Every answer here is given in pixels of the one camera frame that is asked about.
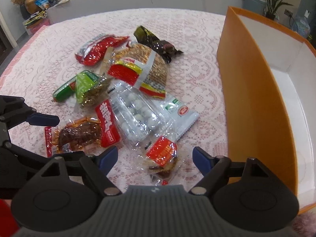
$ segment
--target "metal screw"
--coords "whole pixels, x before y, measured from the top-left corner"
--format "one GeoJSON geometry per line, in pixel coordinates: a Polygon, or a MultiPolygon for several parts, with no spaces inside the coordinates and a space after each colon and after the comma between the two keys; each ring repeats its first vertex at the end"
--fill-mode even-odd
{"type": "Polygon", "coordinates": [[[121,191],[116,187],[108,187],[104,190],[104,193],[108,196],[118,195],[121,191]]]}
{"type": "Polygon", "coordinates": [[[12,143],[10,143],[9,141],[6,141],[4,143],[4,146],[7,147],[7,148],[11,148],[12,147],[12,143]]]}
{"type": "Polygon", "coordinates": [[[194,195],[204,195],[206,193],[206,189],[204,187],[193,187],[191,192],[194,195]]]}

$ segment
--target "green snack package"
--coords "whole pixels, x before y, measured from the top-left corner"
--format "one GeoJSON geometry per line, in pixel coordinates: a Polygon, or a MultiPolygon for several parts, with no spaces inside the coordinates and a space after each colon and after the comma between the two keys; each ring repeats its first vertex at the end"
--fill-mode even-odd
{"type": "Polygon", "coordinates": [[[53,93],[53,99],[56,102],[62,102],[75,93],[76,77],[68,80],[53,93]]]}
{"type": "Polygon", "coordinates": [[[81,106],[96,104],[107,95],[107,89],[112,78],[97,75],[88,70],[80,72],[76,76],[75,93],[77,103],[81,106]]]}

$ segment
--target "orange box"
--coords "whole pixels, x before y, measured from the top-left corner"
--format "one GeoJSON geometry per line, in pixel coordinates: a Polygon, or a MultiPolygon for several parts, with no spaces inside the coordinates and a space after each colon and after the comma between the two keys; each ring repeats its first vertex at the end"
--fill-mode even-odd
{"type": "Polygon", "coordinates": [[[316,51],[297,33],[229,7],[217,60],[233,161],[256,157],[316,206],[316,51]]]}

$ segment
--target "plastic wrapper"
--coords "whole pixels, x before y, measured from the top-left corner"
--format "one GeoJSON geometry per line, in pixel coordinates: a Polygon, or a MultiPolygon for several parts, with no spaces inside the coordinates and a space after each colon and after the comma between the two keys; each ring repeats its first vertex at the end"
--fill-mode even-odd
{"type": "Polygon", "coordinates": [[[45,127],[47,156],[89,150],[101,144],[100,121],[96,118],[81,118],[56,127],[45,127]]]}
{"type": "Polygon", "coordinates": [[[101,113],[97,117],[82,117],[78,120],[62,122],[56,127],[45,127],[45,142],[47,156],[58,153],[84,151],[92,154],[97,147],[108,147],[120,141],[120,135],[114,125],[114,115],[107,116],[106,111],[98,107],[101,113]],[[108,130],[105,125],[112,125],[110,128],[112,138],[109,139],[108,130]]]}
{"type": "Polygon", "coordinates": [[[124,56],[114,61],[107,75],[118,78],[147,95],[165,98],[168,68],[162,57],[151,48],[133,43],[124,56]]]}
{"type": "Polygon", "coordinates": [[[128,36],[116,37],[114,35],[100,34],[86,42],[75,53],[77,61],[86,66],[93,66],[102,60],[108,47],[118,47],[125,43],[128,36]]]}
{"type": "Polygon", "coordinates": [[[107,89],[112,78],[97,75],[88,70],[76,75],[75,93],[77,103],[82,107],[96,105],[107,96],[107,89]]]}
{"type": "Polygon", "coordinates": [[[75,93],[76,77],[68,80],[53,93],[53,99],[56,102],[62,102],[75,93]]]}
{"type": "MultiPolygon", "coordinates": [[[[111,97],[115,93],[131,88],[123,81],[113,81],[108,89],[108,94],[111,97]]],[[[150,102],[155,105],[158,113],[161,113],[165,118],[174,120],[176,140],[179,140],[199,117],[195,110],[190,109],[185,103],[169,93],[166,94],[165,100],[150,99],[150,102]]]]}
{"type": "Polygon", "coordinates": [[[137,156],[138,169],[168,182],[183,162],[178,155],[174,120],[163,116],[153,103],[130,87],[110,96],[116,124],[137,156]]]}
{"type": "Polygon", "coordinates": [[[176,97],[167,93],[165,100],[152,100],[159,112],[165,117],[171,117],[175,123],[176,139],[182,135],[197,121],[199,114],[178,100],[176,97]]]}
{"type": "Polygon", "coordinates": [[[49,8],[48,0],[36,0],[35,4],[40,7],[42,10],[46,10],[49,8]]]}
{"type": "Polygon", "coordinates": [[[161,55],[166,63],[171,62],[171,57],[183,53],[182,51],[176,50],[176,48],[166,40],[160,40],[143,26],[139,26],[135,30],[134,36],[136,37],[137,42],[150,47],[156,53],[161,55]]]}

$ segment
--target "white lace tablecloth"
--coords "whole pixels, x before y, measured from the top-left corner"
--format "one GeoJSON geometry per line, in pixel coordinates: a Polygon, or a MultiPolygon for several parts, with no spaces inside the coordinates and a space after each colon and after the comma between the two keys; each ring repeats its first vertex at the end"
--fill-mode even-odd
{"type": "MultiPolygon", "coordinates": [[[[187,103],[200,117],[180,139],[188,152],[172,184],[186,190],[201,178],[192,162],[192,149],[200,146],[211,155],[227,155],[225,106],[216,52],[225,16],[178,9],[133,9],[94,14],[45,28],[28,46],[10,72],[2,75],[1,95],[21,96],[38,112],[76,119],[73,99],[55,103],[52,93],[76,73],[91,69],[79,64],[75,51],[100,33],[133,35],[143,25],[184,54],[170,63],[167,92],[187,103]]],[[[44,128],[20,124],[10,130],[12,143],[46,156],[44,128]]],[[[130,184],[151,184],[133,167],[133,154],[119,144],[118,162],[108,178],[121,190],[130,184]]]]}

